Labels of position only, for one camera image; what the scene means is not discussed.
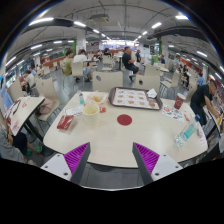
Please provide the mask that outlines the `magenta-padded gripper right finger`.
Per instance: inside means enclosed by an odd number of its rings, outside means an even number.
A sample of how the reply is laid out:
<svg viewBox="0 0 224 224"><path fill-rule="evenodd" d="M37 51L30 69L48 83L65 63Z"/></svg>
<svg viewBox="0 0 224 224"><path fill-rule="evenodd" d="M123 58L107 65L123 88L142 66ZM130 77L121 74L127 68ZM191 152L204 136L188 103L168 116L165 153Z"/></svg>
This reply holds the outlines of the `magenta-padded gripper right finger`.
<svg viewBox="0 0 224 224"><path fill-rule="evenodd" d="M138 143L133 143L132 153L145 185L182 169L182 166L170 156L166 154L159 155Z"/></svg>

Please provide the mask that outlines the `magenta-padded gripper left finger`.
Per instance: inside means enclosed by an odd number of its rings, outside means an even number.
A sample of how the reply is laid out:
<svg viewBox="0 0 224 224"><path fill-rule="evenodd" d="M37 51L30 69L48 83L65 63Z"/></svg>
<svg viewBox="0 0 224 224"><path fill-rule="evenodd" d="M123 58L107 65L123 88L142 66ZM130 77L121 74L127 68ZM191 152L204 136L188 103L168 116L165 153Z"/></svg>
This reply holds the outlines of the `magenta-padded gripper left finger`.
<svg viewBox="0 0 224 224"><path fill-rule="evenodd" d="M79 184L90 152L90 143L85 143L66 154L55 154L41 168L72 183Z"/></svg>

